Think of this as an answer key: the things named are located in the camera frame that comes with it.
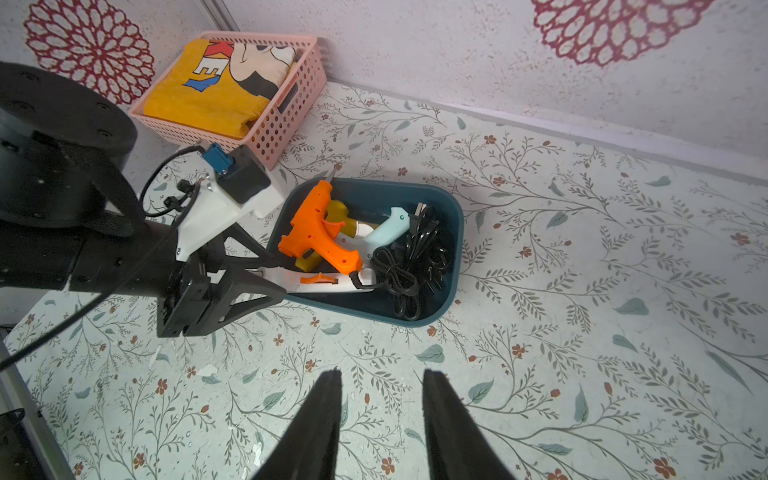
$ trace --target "orange glue gun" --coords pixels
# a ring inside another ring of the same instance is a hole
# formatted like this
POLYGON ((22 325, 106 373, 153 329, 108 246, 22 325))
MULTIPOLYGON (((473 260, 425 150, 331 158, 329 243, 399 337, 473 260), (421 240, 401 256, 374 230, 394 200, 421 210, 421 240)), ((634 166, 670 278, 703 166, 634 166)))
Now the orange glue gun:
POLYGON ((293 229, 283 235, 277 249, 296 258, 303 257, 308 250, 315 250, 339 272, 349 275, 362 269, 362 260, 357 250, 344 250, 333 241, 344 222, 325 220, 332 189, 331 184, 321 180, 310 191, 290 221, 293 229))

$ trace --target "pink basket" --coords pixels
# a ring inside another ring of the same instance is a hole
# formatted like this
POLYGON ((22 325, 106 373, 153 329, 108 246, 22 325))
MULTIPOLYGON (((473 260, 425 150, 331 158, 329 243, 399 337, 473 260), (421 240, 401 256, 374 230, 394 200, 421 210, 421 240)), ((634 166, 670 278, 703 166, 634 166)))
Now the pink basket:
POLYGON ((128 113, 157 132, 162 138, 175 144, 193 144, 198 140, 208 140, 217 142, 227 151, 247 144, 262 165, 272 170, 291 137, 299 128, 299 124, 306 116, 307 111, 312 107, 317 95, 326 84, 326 72, 320 61, 317 37, 244 33, 241 31, 204 31, 198 38, 294 47, 300 55, 298 68, 280 86, 248 135, 240 140, 143 115, 144 102, 147 100, 147 96, 152 92, 154 86, 170 73, 176 62, 155 80, 152 86, 141 95, 141 98, 131 106, 128 113), (282 105, 283 100, 291 92, 294 85, 297 87, 296 93, 290 99, 289 104, 282 105))

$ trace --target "leaf pattern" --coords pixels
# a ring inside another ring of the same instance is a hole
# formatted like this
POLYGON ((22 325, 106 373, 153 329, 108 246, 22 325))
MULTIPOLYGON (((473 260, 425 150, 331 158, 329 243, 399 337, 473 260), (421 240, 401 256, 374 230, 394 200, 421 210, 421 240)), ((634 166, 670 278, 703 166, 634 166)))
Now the leaf pattern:
MULTIPOLYGON (((168 164, 147 211, 204 177, 199 162, 168 164)), ((424 368, 448 376, 516 478, 768 472, 765 187, 335 83, 276 170, 287 188, 334 170, 450 191, 466 222, 450 309, 406 329, 285 302, 158 339, 153 299, 110 297, 18 364, 79 478, 252 475, 334 368, 340 480, 429 477, 424 368)), ((274 220, 242 225, 266 243, 274 220)), ((91 298, 47 293, 6 344, 91 298)))

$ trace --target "coiled black cable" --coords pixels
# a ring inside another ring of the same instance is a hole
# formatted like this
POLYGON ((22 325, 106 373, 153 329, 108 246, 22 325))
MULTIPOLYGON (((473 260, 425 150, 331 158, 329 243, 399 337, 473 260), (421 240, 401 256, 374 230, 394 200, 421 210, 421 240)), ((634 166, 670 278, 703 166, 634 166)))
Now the coiled black cable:
POLYGON ((432 285, 441 288, 442 275, 451 269, 451 256, 443 240, 445 232, 435 218, 435 209, 424 207, 412 217, 405 245, 394 243, 379 247, 371 256, 371 268, 379 281, 362 285, 357 272, 349 278, 358 289, 384 288, 393 295, 395 316, 409 321, 418 320, 425 308, 422 290, 432 285))

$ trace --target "cartoon print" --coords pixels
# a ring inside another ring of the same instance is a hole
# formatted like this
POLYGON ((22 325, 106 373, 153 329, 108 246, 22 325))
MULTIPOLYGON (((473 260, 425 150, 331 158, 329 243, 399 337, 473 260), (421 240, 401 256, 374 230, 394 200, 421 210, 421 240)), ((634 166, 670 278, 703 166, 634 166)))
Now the cartoon print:
POLYGON ((197 91, 204 91, 211 85, 215 85, 230 62, 233 45, 234 44, 230 41, 211 40, 210 45, 205 49, 205 53, 200 59, 200 63, 197 64, 197 68, 195 68, 192 73, 198 75, 212 74, 214 76, 206 78, 205 80, 195 80, 194 78, 190 78, 184 85, 192 87, 197 91))
POLYGON ((257 97, 272 98, 285 80, 295 54, 290 47, 211 41, 192 73, 213 77, 190 78, 184 85, 202 92, 218 83, 229 65, 232 78, 243 90, 257 97))
POLYGON ((230 73, 252 95, 272 98, 286 77, 295 50, 238 43, 234 46, 230 73))

